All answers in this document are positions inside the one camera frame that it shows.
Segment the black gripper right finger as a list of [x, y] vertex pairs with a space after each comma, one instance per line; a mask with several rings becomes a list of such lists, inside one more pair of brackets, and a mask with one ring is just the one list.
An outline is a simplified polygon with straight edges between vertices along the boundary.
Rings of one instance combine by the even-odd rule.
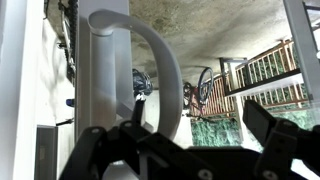
[[245, 101], [243, 121], [263, 147], [254, 166], [258, 180], [304, 180], [291, 170], [294, 159], [320, 174], [319, 125], [302, 129], [289, 119], [274, 117], [254, 100]]

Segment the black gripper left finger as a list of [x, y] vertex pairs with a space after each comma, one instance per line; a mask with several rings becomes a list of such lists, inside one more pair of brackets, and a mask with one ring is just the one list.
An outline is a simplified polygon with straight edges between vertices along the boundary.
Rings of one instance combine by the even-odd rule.
[[59, 180], [103, 180], [123, 161], [138, 180], [200, 180], [200, 159], [160, 133], [132, 121], [106, 131], [89, 127], [77, 141]]

